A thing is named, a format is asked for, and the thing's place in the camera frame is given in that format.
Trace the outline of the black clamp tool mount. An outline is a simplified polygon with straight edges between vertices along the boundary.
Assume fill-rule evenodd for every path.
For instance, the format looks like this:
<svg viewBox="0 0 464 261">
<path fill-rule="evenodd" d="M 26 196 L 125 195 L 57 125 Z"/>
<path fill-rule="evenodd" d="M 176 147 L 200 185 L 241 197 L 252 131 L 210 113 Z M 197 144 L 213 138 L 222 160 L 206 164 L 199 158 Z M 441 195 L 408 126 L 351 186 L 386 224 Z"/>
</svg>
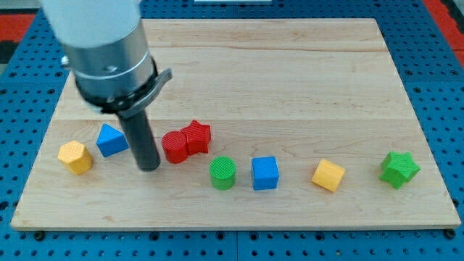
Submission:
<svg viewBox="0 0 464 261">
<path fill-rule="evenodd" d="M 103 114 L 116 114 L 121 118 L 132 118 L 144 112 L 159 95 L 164 85 L 173 78 L 172 70 L 157 71 L 156 62 L 151 59 L 153 74 L 141 86 L 127 88 L 123 75 L 84 78 L 75 72 L 75 84 L 86 102 L 95 106 Z"/>
</svg>

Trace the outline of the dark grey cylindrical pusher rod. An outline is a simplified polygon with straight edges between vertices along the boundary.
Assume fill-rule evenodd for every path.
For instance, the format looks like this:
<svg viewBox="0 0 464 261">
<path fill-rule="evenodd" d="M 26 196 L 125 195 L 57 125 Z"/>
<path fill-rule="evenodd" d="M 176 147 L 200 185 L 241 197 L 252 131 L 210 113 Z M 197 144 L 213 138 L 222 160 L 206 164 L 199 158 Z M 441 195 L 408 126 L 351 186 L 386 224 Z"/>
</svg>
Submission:
<svg viewBox="0 0 464 261">
<path fill-rule="evenodd" d="M 156 170 L 160 166 L 160 155 L 145 111 L 132 117 L 117 117 L 138 168 L 145 172 Z"/>
</svg>

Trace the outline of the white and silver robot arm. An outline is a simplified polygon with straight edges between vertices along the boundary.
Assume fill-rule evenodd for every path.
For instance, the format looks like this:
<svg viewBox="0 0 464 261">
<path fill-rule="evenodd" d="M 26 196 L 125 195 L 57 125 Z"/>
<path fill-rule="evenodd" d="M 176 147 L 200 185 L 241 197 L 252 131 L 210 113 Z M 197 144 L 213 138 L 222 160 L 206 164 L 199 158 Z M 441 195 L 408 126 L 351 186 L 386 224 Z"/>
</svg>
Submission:
<svg viewBox="0 0 464 261">
<path fill-rule="evenodd" d="M 134 0 L 41 0 L 83 99 L 118 117 L 138 168 L 153 171 L 160 155 L 145 109 L 172 78 L 158 71 Z"/>
</svg>

